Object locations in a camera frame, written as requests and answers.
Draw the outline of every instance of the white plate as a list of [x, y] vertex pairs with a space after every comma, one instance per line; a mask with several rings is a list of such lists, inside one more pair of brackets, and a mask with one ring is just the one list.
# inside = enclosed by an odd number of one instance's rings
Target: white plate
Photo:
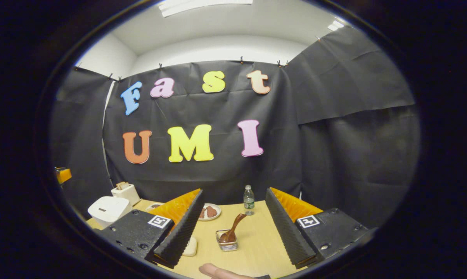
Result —
[[153, 205], [164, 205], [164, 203], [153, 203], [152, 205], [149, 205], [146, 209], [145, 209], [145, 212], [149, 212], [151, 210], [153, 210], [154, 208], [152, 208]]
[[217, 214], [211, 218], [208, 218], [208, 210], [205, 210], [204, 211], [204, 218], [199, 218], [199, 220], [201, 221], [210, 221], [210, 220], [213, 220], [213, 219], [216, 219], [218, 218], [218, 216], [221, 214], [221, 209], [218, 205], [214, 205], [212, 203], [204, 203], [204, 208], [207, 208], [208, 206], [211, 206], [212, 208], [214, 208], [214, 210], [216, 210]]

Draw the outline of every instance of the brown spoon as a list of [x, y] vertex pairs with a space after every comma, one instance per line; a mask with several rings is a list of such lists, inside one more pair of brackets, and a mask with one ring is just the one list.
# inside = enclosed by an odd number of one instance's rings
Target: brown spoon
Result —
[[235, 221], [233, 221], [234, 224], [232, 228], [220, 236], [220, 243], [235, 242], [235, 227], [237, 227], [237, 224], [239, 224], [239, 222], [246, 216], [246, 214], [242, 213], [237, 215]]

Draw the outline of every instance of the small clear box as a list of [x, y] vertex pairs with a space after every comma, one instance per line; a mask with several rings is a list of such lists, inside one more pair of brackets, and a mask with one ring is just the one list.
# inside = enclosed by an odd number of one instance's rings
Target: small clear box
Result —
[[220, 249], [222, 251], [225, 251], [225, 252], [235, 251], [239, 248], [239, 243], [237, 242], [237, 236], [235, 237], [235, 242], [220, 243], [221, 235], [223, 235], [223, 233], [226, 233], [227, 231], [229, 230], [228, 229], [217, 230], [216, 231], [216, 242], [218, 242], [218, 246], [220, 246]]

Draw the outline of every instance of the table surface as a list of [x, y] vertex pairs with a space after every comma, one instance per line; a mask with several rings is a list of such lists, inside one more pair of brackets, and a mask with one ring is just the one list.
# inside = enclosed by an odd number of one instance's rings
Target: table surface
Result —
[[[133, 208], [145, 211], [153, 203], [155, 201], [141, 200]], [[221, 214], [216, 219], [197, 221], [192, 233], [197, 240], [195, 256], [182, 256], [174, 269], [158, 266], [195, 279], [210, 278], [199, 272], [199, 267], [205, 263], [252, 277], [269, 275], [271, 278], [278, 278], [304, 269], [296, 270], [291, 264], [265, 201], [256, 201], [254, 215], [245, 217], [235, 229], [239, 249], [223, 252], [216, 242], [215, 232], [230, 229], [235, 217], [244, 213], [245, 209], [243, 203], [219, 207]], [[102, 229], [94, 219], [89, 219], [87, 224], [92, 228]]]

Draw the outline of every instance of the water bottle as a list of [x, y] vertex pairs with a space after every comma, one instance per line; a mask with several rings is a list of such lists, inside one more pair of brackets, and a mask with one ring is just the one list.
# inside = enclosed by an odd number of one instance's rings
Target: water bottle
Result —
[[244, 208], [247, 210], [246, 215], [253, 215], [254, 208], [254, 193], [251, 190], [251, 185], [246, 185], [246, 190], [244, 191]]

